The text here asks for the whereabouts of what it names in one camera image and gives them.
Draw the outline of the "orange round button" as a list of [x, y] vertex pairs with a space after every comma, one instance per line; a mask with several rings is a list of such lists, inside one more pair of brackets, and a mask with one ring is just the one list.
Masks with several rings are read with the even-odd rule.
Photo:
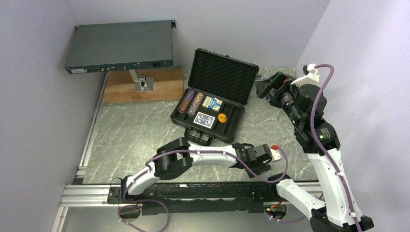
[[218, 115], [218, 121], [219, 121], [220, 123], [225, 123], [225, 122], [227, 122], [227, 116], [226, 116], [226, 114], [220, 113], [220, 114]]

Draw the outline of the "blue patterned card deck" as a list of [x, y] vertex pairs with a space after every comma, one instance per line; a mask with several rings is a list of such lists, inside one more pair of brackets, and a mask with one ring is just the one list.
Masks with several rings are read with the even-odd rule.
[[211, 129], [215, 122], [215, 117], [205, 113], [198, 112], [193, 120], [194, 124]]

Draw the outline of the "orange blue chip stack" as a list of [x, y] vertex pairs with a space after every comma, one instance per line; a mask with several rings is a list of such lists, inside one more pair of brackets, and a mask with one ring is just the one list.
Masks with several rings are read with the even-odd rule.
[[193, 102], [190, 106], [190, 108], [188, 109], [187, 115], [188, 116], [194, 116], [195, 113], [197, 112], [198, 107], [200, 106], [200, 103], [197, 102]]
[[195, 96], [194, 100], [193, 100], [193, 103], [194, 104], [200, 104], [202, 102], [203, 98], [204, 98], [204, 94], [201, 93], [201, 92], [198, 92], [197, 95]]

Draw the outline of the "orange black chip stack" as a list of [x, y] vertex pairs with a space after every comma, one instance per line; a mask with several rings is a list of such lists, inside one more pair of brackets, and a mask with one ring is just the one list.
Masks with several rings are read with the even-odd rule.
[[189, 103], [190, 103], [190, 100], [184, 99], [178, 108], [178, 112], [183, 114], [186, 111]]

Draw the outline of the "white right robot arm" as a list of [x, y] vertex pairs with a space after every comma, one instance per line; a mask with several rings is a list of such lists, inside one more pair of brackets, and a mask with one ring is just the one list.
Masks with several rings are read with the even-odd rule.
[[372, 218], [359, 209], [349, 187], [336, 130], [323, 118], [327, 100], [322, 89], [315, 84], [300, 84], [293, 76], [277, 72], [257, 81], [256, 91], [260, 99], [282, 109], [290, 119], [296, 140], [314, 167], [325, 199], [316, 199], [291, 179], [268, 185], [268, 198], [277, 201], [282, 197], [291, 202], [309, 219], [315, 232], [372, 229]]

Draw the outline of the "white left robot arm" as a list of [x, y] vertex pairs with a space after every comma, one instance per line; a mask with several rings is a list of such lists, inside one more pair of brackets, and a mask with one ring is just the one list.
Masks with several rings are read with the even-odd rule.
[[244, 169], [250, 178], [271, 168], [272, 149], [266, 145], [234, 143], [227, 146], [192, 145], [186, 138], [178, 138], [157, 149], [157, 154], [145, 162], [137, 174], [121, 181], [120, 197], [132, 203], [149, 186], [159, 180], [173, 180], [194, 166], [223, 166]]

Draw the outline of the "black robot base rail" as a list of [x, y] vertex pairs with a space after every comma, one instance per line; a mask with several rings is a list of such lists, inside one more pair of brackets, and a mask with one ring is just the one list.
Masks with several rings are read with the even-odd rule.
[[143, 216], [170, 213], [234, 212], [263, 213], [282, 198], [275, 184], [265, 182], [156, 183], [143, 193], [122, 196], [123, 187], [111, 187], [108, 204], [131, 204], [139, 200]]

